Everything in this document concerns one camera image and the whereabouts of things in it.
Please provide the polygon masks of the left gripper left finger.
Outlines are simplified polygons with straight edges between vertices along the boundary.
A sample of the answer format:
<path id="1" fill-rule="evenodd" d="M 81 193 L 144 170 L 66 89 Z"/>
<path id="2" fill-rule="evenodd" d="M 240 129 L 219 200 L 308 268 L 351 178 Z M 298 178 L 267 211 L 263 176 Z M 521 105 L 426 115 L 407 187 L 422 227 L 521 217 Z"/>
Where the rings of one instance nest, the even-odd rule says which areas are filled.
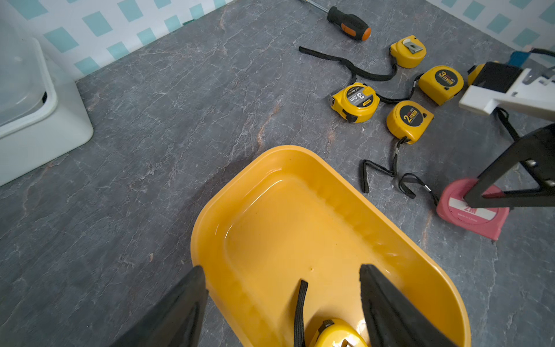
<path id="1" fill-rule="evenodd" d="M 197 346 L 208 300 L 205 273 L 195 266 L 113 346 Z"/>

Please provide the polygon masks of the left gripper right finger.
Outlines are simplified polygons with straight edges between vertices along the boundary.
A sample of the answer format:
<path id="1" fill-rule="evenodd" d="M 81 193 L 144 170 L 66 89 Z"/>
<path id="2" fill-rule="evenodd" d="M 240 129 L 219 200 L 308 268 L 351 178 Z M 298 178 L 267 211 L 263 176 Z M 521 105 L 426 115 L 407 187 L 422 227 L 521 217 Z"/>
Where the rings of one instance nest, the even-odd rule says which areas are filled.
<path id="1" fill-rule="evenodd" d="M 371 346 L 454 346 L 374 265 L 359 271 Z"/>

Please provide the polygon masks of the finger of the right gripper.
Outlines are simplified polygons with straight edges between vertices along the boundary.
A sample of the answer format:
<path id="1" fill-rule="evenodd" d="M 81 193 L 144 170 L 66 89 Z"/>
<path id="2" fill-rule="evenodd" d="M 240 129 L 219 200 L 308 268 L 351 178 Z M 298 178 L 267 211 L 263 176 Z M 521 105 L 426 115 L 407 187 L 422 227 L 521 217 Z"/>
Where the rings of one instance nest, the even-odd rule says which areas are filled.
<path id="1" fill-rule="evenodd" d="M 554 206 L 554 125 L 515 141 L 465 194 L 471 208 Z"/>

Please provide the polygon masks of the pink round tape measure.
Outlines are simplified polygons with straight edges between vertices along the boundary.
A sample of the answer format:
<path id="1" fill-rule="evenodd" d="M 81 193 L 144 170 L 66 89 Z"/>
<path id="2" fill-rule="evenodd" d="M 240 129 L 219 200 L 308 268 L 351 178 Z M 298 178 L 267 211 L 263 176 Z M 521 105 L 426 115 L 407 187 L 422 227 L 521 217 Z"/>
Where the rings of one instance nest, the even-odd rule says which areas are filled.
<path id="1" fill-rule="evenodd" d="M 510 208 L 471 208 L 463 197 L 477 181 L 477 179 L 457 180 L 444 189 L 440 198 L 414 173 L 404 174 L 398 186 L 401 192 L 411 199 L 414 199 L 416 194 L 408 188 L 408 184 L 422 186 L 432 196 L 436 213 L 443 220 L 497 241 Z"/>

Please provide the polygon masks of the yellow tape measure with strap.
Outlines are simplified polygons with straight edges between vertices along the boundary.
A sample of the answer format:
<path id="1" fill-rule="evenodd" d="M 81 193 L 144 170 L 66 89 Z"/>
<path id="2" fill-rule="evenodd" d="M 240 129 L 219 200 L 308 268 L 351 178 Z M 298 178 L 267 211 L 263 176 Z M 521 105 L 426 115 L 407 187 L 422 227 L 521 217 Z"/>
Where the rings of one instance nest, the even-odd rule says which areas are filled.
<path id="1" fill-rule="evenodd" d="M 360 165 L 362 192 L 369 193 L 368 169 L 395 178 L 398 175 L 398 158 L 402 145 L 412 145 L 420 140 L 435 115 L 414 101 L 401 101 L 387 116 L 386 124 L 390 133 L 397 138 L 390 168 L 386 168 L 372 160 L 362 160 Z"/>

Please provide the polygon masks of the yellow storage tray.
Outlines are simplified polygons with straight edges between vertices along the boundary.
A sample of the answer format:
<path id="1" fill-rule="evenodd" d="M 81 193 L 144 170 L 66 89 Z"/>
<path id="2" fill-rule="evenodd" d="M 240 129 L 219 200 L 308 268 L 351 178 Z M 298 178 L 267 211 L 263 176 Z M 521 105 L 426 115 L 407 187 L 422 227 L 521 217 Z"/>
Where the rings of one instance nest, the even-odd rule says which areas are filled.
<path id="1" fill-rule="evenodd" d="M 471 345 L 465 305 L 449 276 L 321 157 L 274 147 L 202 209 L 192 262 L 243 346 L 292 346 L 299 283 L 309 284 L 306 335 L 326 319 L 368 338 L 359 270 L 375 265 L 440 331 Z"/>

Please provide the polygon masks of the yellow tape measure tray front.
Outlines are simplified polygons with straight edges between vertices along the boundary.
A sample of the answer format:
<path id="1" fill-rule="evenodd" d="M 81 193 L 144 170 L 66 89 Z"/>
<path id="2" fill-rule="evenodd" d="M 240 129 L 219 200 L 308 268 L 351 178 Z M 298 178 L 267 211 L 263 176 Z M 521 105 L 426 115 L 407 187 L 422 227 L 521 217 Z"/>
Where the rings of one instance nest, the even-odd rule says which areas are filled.
<path id="1" fill-rule="evenodd" d="M 426 57 L 425 45 L 416 36 L 408 36 L 390 46 L 390 54 L 396 59 L 397 65 L 413 69 Z"/>

